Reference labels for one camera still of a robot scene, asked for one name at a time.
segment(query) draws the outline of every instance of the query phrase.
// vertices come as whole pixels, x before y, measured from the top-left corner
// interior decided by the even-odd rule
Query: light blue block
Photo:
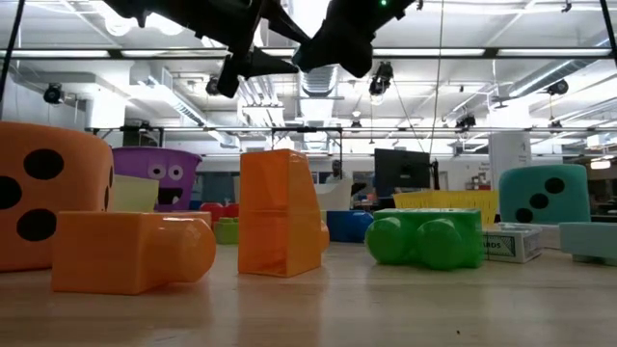
[[[506,223],[591,222],[587,171],[565,164],[509,170],[499,181],[499,212]]]
[[[563,253],[617,259],[617,224],[563,223],[559,230]]]

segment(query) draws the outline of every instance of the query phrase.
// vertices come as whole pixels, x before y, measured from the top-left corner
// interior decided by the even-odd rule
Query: green toy
[[[219,245],[237,245],[239,235],[238,218],[219,219],[219,222],[214,224],[214,236],[216,243]]]
[[[380,264],[420,264],[435,270],[482,265],[482,219],[477,209],[386,209],[374,217],[366,246]]]

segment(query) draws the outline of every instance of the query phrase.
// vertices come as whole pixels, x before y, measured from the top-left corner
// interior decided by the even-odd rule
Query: computer screen
[[[397,187],[430,188],[431,156],[425,152],[375,149],[375,183],[379,197],[391,195]]]

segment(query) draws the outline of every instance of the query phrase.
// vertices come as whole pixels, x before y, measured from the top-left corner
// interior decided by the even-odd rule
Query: white box
[[[483,230],[483,234],[487,260],[523,264],[542,254],[538,227],[495,225]]]
[[[498,225],[506,228],[537,228],[540,230],[540,247],[549,250],[561,250],[561,231],[559,231],[559,226],[519,223],[499,223]]]

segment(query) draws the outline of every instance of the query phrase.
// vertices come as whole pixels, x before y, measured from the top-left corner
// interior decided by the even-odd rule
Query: teal die
[[[505,172],[499,181],[499,213],[509,223],[591,222],[585,167],[546,165]]]

